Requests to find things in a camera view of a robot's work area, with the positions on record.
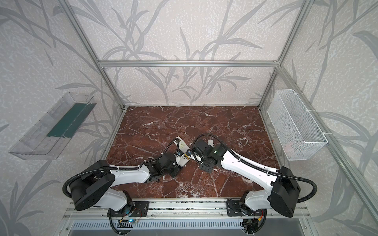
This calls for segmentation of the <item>white battery cover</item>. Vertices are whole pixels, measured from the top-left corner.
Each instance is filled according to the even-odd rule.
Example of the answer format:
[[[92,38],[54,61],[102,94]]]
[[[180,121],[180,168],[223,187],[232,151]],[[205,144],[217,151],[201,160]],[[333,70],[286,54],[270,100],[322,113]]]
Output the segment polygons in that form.
[[[210,145],[210,146],[212,146],[212,147],[214,147],[215,145],[214,145],[214,141],[213,140],[208,140],[207,141],[207,144],[208,145]]]

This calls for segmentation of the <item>white remote control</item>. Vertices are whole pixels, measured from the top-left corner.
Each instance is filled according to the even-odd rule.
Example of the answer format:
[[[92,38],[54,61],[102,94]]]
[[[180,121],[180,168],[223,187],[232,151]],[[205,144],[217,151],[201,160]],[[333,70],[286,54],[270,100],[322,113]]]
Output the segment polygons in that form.
[[[182,156],[176,155],[176,162],[180,167],[185,167],[190,160],[194,160],[193,155],[191,155],[190,157],[187,157],[185,153]]]

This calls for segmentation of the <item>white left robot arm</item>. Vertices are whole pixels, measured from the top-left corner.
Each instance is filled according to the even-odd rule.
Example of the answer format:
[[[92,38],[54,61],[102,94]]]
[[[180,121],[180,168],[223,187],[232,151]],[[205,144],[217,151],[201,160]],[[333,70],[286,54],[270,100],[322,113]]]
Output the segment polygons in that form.
[[[186,163],[186,160],[170,152],[138,166],[115,166],[100,160],[67,180],[63,192],[73,200],[77,211],[99,207],[126,215],[135,208],[134,202],[127,192],[113,187],[156,182],[165,175],[176,177]]]

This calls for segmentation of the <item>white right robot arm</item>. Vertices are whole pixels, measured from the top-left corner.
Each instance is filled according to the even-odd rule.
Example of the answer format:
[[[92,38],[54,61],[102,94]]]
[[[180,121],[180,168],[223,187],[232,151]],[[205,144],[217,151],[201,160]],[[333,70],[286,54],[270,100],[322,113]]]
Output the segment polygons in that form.
[[[218,166],[263,188],[259,191],[246,191],[239,200],[236,211],[252,216],[257,211],[273,209],[282,216],[293,217],[300,187],[296,180],[275,176],[292,176],[290,169],[270,168],[235,153],[223,144],[212,146],[203,140],[193,144],[193,153],[201,159],[200,169],[210,173]]]

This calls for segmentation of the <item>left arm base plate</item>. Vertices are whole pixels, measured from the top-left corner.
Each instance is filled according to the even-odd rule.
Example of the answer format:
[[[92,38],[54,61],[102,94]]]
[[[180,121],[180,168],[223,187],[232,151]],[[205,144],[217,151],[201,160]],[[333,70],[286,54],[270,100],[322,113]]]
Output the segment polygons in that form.
[[[149,201],[134,201],[132,204],[127,204],[119,211],[108,211],[107,217],[146,217],[149,204]]]

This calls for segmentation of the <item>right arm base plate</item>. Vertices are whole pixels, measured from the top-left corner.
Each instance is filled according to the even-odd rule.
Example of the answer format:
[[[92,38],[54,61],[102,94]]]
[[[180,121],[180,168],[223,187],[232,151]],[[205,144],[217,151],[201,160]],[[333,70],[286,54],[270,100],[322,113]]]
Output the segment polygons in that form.
[[[263,209],[252,210],[240,201],[227,199],[226,200],[227,216],[252,216],[265,217],[266,214]]]

